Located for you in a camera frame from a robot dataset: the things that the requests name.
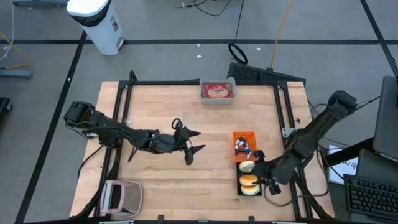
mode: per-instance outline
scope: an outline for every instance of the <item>wooden table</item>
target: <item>wooden table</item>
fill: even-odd
[[[96,109],[109,117],[113,113],[117,87],[117,82],[103,82],[99,93]],[[311,121],[303,83],[290,82],[288,87],[294,119],[301,121],[295,125],[302,128]],[[283,152],[273,87],[237,86],[237,92],[232,105],[203,105],[199,86],[133,86],[128,126],[172,134],[170,124],[174,118],[180,118],[188,128],[202,133],[191,138],[192,144],[206,144],[206,148],[195,154],[193,164],[186,166],[183,152],[153,155],[138,151],[133,160],[127,162],[131,145],[124,142],[119,180],[136,180],[144,191],[142,210],[135,219],[156,220],[163,214],[166,220],[248,220],[250,215],[260,221],[295,220],[292,205],[279,208],[263,197],[236,193],[232,131],[254,131],[257,148],[264,151],[266,160]],[[282,91],[280,97],[285,123],[289,126]],[[123,104],[119,111],[120,121]],[[89,140],[85,158],[97,148],[98,140]],[[80,212],[97,190],[103,159],[104,150],[82,169],[71,215]],[[315,156],[305,168],[305,174],[313,194],[325,192],[327,182]],[[267,192],[269,198],[278,203],[291,200],[289,186],[280,187],[282,193],[271,196]],[[317,200],[334,216],[329,195]],[[304,217],[302,201],[300,211]]]

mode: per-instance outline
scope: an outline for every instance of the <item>black keyboard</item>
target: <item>black keyboard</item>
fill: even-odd
[[[347,210],[398,220],[398,183],[344,175]]]

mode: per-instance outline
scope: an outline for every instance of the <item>black tray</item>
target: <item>black tray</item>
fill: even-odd
[[[252,197],[252,196],[262,196],[262,190],[261,190],[261,184],[260,185],[260,191],[255,194],[255,195],[245,195],[244,193],[242,193],[241,191],[241,183],[239,182],[239,178],[241,178],[242,175],[246,175],[246,173],[242,172],[241,170],[239,170],[239,164],[241,162],[236,162],[236,190],[238,195],[241,196],[248,196],[248,197]]]

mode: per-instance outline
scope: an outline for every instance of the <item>white paper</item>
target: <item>white paper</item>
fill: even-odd
[[[328,154],[333,154],[335,152],[341,151],[342,149],[336,146],[329,146]],[[355,175],[356,166],[358,165],[358,158],[350,159],[348,161],[344,161],[340,164],[334,165],[333,168],[339,173],[341,176],[344,174]],[[329,168],[329,181],[344,185],[344,180],[341,179],[331,168]]]

